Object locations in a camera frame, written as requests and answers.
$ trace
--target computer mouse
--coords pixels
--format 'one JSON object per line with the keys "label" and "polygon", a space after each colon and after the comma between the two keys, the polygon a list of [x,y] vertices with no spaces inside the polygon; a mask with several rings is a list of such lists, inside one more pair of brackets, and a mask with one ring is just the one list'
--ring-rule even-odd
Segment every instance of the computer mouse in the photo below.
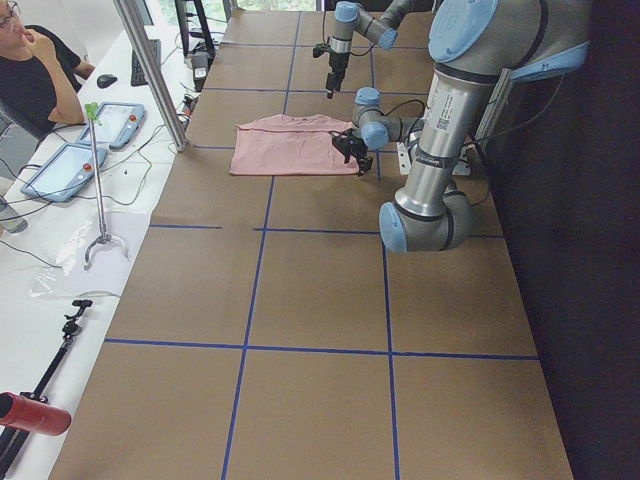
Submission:
{"label": "computer mouse", "polygon": [[98,88],[107,88],[116,80],[118,80],[118,77],[116,77],[115,75],[111,75],[110,73],[100,75],[97,80]]}

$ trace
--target brown table surface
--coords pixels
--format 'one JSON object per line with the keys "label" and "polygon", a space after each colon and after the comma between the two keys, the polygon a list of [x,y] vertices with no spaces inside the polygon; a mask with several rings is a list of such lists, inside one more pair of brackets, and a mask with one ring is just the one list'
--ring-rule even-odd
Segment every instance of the brown table surface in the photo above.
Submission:
{"label": "brown table surface", "polygon": [[572,478],[490,198],[460,248],[398,255],[391,145],[361,178],[228,173],[236,124],[425,100],[430,21],[328,100],[321,13],[235,14],[50,478]]}

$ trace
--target green clip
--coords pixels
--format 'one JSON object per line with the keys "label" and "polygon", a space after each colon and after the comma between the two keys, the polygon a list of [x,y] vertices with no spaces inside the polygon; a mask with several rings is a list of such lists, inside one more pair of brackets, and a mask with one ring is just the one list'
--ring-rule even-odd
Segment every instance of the green clip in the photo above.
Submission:
{"label": "green clip", "polygon": [[98,104],[96,102],[86,103],[84,109],[87,112],[87,118],[98,122],[98,125],[102,125],[102,122],[98,119]]}

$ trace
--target keyboard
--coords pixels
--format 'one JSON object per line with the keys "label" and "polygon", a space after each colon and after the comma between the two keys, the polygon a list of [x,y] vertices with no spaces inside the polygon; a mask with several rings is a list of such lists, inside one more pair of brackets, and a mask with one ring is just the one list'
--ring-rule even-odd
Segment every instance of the keyboard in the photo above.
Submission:
{"label": "keyboard", "polygon": [[[162,63],[162,58],[160,54],[160,40],[151,39],[149,40],[151,44],[151,51],[153,52],[153,56],[156,58],[156,62],[158,66]],[[144,77],[144,71],[142,70],[142,64],[140,63],[140,59],[138,55],[136,55],[135,51],[131,51],[131,86],[138,87],[140,85],[147,85],[147,79]]]}

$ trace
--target black shirt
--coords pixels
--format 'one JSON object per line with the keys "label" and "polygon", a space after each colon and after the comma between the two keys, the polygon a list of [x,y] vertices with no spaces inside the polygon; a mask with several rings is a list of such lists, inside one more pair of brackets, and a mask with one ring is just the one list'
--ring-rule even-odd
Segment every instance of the black shirt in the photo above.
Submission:
{"label": "black shirt", "polygon": [[[51,39],[69,82],[76,92],[80,90],[81,85],[73,73],[73,69],[80,64],[80,57],[46,28],[38,25],[26,28],[32,28]],[[50,131],[55,125],[48,119],[57,103],[53,81],[42,62],[35,57],[24,62],[0,57],[0,99],[9,117],[17,124],[23,120],[18,118],[21,116],[42,133]]]}

